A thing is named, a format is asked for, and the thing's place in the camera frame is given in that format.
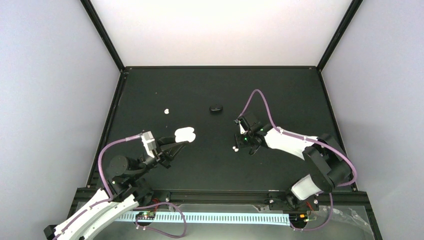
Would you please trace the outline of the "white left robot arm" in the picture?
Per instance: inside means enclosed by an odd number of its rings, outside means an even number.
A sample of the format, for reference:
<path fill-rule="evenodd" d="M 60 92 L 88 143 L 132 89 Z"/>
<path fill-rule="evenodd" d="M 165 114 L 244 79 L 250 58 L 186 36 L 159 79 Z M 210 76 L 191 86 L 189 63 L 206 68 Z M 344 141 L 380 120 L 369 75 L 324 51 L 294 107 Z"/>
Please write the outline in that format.
<path fill-rule="evenodd" d="M 48 225 L 44 234 L 48 240 L 92 240 L 103 229 L 126 212 L 146 210 L 138 213 L 134 223 L 137 227 L 143 218 L 157 215 L 157 207 L 168 205 L 176 211 L 180 209 L 169 201 L 160 202 L 154 197 L 154 191 L 144 179 L 144 175 L 161 165 L 170 167 L 170 163 L 181 150 L 193 142 L 194 133 L 187 136 L 177 135 L 155 139 L 150 131 L 122 138 L 107 144 L 98 156 L 97 164 L 103 187 L 67 220 L 57 225 Z M 145 156 L 138 159 L 122 155 L 114 157 L 107 168 L 110 178 L 105 177 L 103 156 L 110 147 L 141 140 Z"/>

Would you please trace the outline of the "black earbud charging case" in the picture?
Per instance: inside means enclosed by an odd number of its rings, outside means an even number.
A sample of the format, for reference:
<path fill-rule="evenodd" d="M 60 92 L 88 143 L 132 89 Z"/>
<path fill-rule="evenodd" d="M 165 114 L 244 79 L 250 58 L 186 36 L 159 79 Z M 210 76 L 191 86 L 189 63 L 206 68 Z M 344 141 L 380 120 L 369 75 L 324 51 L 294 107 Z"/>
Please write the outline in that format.
<path fill-rule="evenodd" d="M 213 104 L 209 107 L 209 111 L 212 114 L 218 114 L 223 111 L 223 106 L 221 104 Z"/>

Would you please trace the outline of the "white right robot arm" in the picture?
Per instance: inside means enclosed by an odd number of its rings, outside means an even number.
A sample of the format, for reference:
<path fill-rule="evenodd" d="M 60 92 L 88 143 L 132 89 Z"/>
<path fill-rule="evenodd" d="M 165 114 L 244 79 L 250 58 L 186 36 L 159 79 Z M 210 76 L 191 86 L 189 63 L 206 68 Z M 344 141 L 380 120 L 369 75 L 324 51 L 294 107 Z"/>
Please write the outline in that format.
<path fill-rule="evenodd" d="M 306 175 L 283 194 L 282 200 L 291 210 L 299 209 L 313 195 L 331 193 L 354 173 L 346 154 L 331 135 L 304 136 L 270 123 L 263 124 L 250 113 L 242 114 L 234 122 L 239 127 L 234 135 L 235 152 L 249 148 L 249 155 L 254 155 L 260 148 L 266 148 L 286 152 L 305 162 Z"/>

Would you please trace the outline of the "white earbud charging case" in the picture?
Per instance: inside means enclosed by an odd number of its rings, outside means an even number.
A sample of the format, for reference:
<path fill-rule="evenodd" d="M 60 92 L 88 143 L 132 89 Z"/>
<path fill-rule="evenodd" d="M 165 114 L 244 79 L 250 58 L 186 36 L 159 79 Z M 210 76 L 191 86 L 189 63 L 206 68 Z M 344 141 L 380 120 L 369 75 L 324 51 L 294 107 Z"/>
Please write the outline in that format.
<path fill-rule="evenodd" d="M 195 129 L 193 127 L 183 127 L 178 128 L 175 132 L 175 142 L 189 142 L 192 143 L 196 139 L 196 134 L 194 133 Z"/>

